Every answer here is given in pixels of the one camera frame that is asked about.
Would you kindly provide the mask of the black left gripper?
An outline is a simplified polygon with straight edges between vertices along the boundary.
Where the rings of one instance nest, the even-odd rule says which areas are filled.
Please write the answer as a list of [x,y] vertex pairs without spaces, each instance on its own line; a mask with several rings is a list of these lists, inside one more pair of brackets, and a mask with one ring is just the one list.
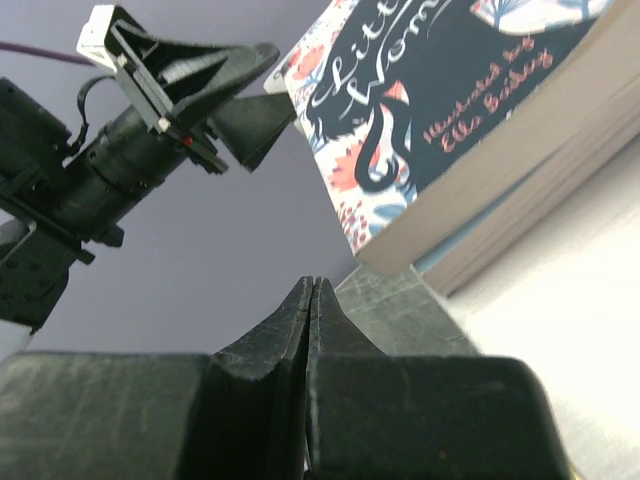
[[[67,168],[70,185],[54,195],[54,219],[76,235],[122,235],[118,222],[189,156],[199,161],[204,155],[210,173],[226,171],[204,136],[159,134],[147,124],[198,124],[268,70],[280,51],[268,42],[170,41],[148,33],[117,5],[110,54],[116,82],[134,107],[100,130]],[[280,92],[231,99],[207,124],[253,172],[295,118],[289,95]]]

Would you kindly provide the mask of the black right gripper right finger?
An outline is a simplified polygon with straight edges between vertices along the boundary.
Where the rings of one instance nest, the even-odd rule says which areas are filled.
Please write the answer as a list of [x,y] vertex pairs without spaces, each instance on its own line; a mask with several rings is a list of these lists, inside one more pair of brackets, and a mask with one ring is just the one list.
[[318,278],[307,441],[315,479],[569,479],[546,392],[505,356],[387,355]]

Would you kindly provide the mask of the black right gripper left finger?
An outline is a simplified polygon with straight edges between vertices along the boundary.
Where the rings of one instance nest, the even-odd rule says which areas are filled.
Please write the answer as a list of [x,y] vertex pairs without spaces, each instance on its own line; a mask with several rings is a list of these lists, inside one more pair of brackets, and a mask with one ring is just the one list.
[[313,281],[213,355],[26,352],[1,366],[5,479],[299,479]]

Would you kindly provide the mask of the Little Women book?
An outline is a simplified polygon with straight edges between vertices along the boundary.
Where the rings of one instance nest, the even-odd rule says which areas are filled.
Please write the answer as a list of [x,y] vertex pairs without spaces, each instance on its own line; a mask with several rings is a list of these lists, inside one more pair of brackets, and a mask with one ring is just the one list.
[[639,5],[331,1],[264,87],[291,99],[354,257],[396,273],[638,134]]

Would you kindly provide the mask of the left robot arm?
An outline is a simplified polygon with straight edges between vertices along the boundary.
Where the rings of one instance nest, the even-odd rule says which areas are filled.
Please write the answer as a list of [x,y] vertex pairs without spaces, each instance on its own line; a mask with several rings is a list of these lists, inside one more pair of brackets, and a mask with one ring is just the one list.
[[115,82],[128,107],[94,139],[1,81],[1,354],[26,348],[87,244],[118,248],[120,221],[183,163],[214,175],[256,170],[295,112],[284,93],[246,89],[280,57],[270,42],[193,43],[149,33],[119,4],[91,10],[76,61]]

